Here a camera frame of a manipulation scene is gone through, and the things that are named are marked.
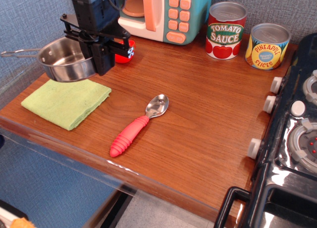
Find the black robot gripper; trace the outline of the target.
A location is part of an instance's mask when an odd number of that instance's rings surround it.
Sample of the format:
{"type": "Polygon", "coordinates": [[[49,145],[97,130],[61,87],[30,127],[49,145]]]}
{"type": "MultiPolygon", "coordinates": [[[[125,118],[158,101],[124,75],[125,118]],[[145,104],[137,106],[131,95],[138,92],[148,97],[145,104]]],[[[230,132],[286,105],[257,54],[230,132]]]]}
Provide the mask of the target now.
{"type": "Polygon", "coordinates": [[[130,33],[118,23],[126,0],[72,0],[74,14],[63,14],[68,38],[79,42],[85,59],[93,56],[95,69],[105,75],[115,65],[115,55],[132,58],[130,33]]]}

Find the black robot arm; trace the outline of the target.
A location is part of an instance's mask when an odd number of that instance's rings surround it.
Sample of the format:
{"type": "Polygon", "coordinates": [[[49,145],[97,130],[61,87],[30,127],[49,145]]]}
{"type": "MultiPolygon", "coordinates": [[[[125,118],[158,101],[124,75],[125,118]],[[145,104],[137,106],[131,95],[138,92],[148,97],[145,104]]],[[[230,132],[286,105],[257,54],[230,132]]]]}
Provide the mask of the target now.
{"type": "Polygon", "coordinates": [[[63,14],[66,37],[79,43],[100,76],[115,65],[115,55],[131,58],[130,33],[118,23],[126,0],[72,0],[75,13],[63,14]]]}

